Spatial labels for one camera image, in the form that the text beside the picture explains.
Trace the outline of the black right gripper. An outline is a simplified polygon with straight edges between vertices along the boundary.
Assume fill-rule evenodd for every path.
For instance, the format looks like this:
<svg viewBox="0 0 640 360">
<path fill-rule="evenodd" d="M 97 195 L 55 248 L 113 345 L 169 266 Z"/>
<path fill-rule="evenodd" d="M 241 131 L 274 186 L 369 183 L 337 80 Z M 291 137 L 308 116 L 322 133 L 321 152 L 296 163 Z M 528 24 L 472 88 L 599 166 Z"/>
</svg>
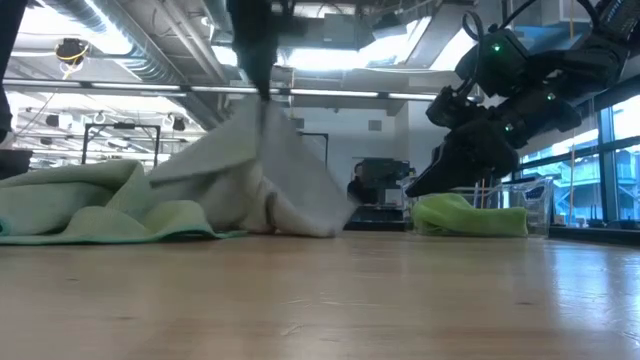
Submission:
<svg viewBox="0 0 640 360">
<path fill-rule="evenodd" d="M 551 90 L 526 90 L 471 114 L 433 149 L 431 164 L 405 190 L 410 198 L 501 178 L 518 164 L 517 151 L 551 130 L 579 127 L 581 112 Z"/>
</svg>

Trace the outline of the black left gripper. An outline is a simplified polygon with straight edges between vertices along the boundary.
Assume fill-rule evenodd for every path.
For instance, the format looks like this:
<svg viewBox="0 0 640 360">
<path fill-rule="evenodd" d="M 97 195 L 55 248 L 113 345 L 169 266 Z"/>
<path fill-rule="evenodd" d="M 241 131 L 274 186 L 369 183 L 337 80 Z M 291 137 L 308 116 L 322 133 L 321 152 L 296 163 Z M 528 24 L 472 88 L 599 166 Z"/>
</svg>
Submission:
<svg viewBox="0 0 640 360">
<path fill-rule="evenodd" d="M 270 81 L 277 59 L 277 35 L 272 2 L 268 0 L 228 0 L 233 40 L 232 48 L 239 60 L 253 56 L 266 61 L 249 61 L 244 71 L 262 100 L 270 100 Z"/>
</svg>

